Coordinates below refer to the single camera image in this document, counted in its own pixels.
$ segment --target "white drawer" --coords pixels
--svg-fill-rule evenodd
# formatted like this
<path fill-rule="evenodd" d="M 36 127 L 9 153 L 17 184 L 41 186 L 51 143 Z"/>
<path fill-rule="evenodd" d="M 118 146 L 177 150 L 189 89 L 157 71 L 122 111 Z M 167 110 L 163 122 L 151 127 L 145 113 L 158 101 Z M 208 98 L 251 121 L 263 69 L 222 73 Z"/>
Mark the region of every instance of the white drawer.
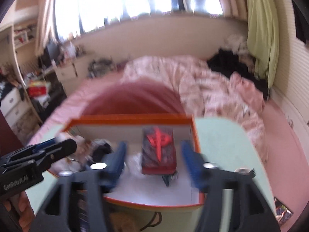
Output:
<path fill-rule="evenodd" d="M 70 96 L 84 81 L 84 78 L 68 80 L 62 83 L 63 89 L 67 96 Z"/>
<path fill-rule="evenodd" d="M 1 101 L 1 112 L 5 117 L 9 111 L 21 101 L 20 93 L 17 88 L 14 88 L 5 98 Z"/>
<path fill-rule="evenodd" d="M 28 110 L 30 109 L 29 103 L 21 101 L 17 106 L 15 106 L 10 113 L 6 116 L 5 120 L 12 127 Z"/>
<path fill-rule="evenodd" d="M 94 60 L 94 58 L 94 55 L 86 55 L 83 57 L 79 57 L 73 61 L 76 68 L 77 76 L 79 78 L 86 78 L 88 76 L 88 67 L 89 64 Z"/>
<path fill-rule="evenodd" d="M 61 82 L 76 78 L 75 68 L 73 67 L 73 65 L 68 65 L 63 68 L 57 68 L 56 75 L 58 80 Z"/>

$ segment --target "mint green table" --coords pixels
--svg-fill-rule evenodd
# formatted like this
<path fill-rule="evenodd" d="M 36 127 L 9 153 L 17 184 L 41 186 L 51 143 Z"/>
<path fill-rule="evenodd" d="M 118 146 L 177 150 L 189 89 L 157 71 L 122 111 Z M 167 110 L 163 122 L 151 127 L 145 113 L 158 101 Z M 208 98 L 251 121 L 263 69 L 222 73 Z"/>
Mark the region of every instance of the mint green table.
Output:
<path fill-rule="evenodd" d="M 275 212 L 273 194 L 264 167 L 258 154 L 246 133 L 237 124 L 221 118 L 198 118 L 196 127 L 200 141 L 200 147 L 208 161 L 215 162 L 225 170 L 235 171 L 237 168 L 255 169 L 255 183 L 260 188 L 270 207 Z M 53 138 L 62 125 L 54 126 L 47 133 L 43 140 Z M 29 188 L 26 192 L 31 206 L 37 213 L 40 205 L 44 201 L 49 190 L 54 186 L 57 179 L 48 172 L 44 172 L 44 181 L 36 186 Z M 222 210 L 222 220 L 220 231 L 228 231 L 231 216 L 232 191 L 224 191 L 224 201 Z M 143 227 L 152 218 L 153 212 L 137 210 L 132 208 L 119 207 L 119 210 L 127 212 L 136 218 L 137 224 Z M 194 231 L 197 224 L 201 208 L 192 212 L 162 212 L 162 223 L 154 228 L 148 228 L 151 232 L 178 232 Z"/>

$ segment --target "pink floor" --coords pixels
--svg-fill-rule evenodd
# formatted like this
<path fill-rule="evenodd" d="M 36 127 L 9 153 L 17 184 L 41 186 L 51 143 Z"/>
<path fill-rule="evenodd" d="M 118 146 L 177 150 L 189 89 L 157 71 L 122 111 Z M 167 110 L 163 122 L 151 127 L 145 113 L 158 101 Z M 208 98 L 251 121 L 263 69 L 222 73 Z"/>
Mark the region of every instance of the pink floor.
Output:
<path fill-rule="evenodd" d="M 296 134 L 273 100 L 266 103 L 262 118 L 269 149 L 265 169 L 272 192 L 294 212 L 281 227 L 286 232 L 309 201 L 309 166 Z"/>

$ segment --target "red package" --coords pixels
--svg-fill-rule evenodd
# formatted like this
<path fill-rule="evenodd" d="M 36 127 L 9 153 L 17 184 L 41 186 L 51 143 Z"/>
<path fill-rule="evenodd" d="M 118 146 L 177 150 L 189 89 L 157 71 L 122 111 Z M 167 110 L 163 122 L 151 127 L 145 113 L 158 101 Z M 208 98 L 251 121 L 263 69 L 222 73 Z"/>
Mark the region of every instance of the red package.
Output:
<path fill-rule="evenodd" d="M 143 174 L 170 175 L 176 171 L 173 129 L 151 127 L 143 130 Z"/>
<path fill-rule="evenodd" d="M 48 94 L 50 82 L 34 81 L 29 84 L 27 89 L 29 97 L 38 97 Z"/>
<path fill-rule="evenodd" d="M 38 97 L 47 94 L 47 88 L 44 87 L 29 87 L 28 88 L 29 97 Z"/>

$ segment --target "red symbol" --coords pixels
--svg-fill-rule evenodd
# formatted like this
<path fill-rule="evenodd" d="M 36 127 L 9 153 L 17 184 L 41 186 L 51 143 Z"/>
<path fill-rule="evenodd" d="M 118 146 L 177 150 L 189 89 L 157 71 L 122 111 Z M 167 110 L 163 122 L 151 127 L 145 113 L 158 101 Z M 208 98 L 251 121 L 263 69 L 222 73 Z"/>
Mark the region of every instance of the red symbol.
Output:
<path fill-rule="evenodd" d="M 154 128 L 154 134 L 147 135 L 147 138 L 152 147 L 157 149 L 157 158 L 159 162 L 162 160 L 162 147 L 167 146 L 172 142 L 172 138 L 167 133 L 163 133 L 160 131 L 158 127 Z"/>

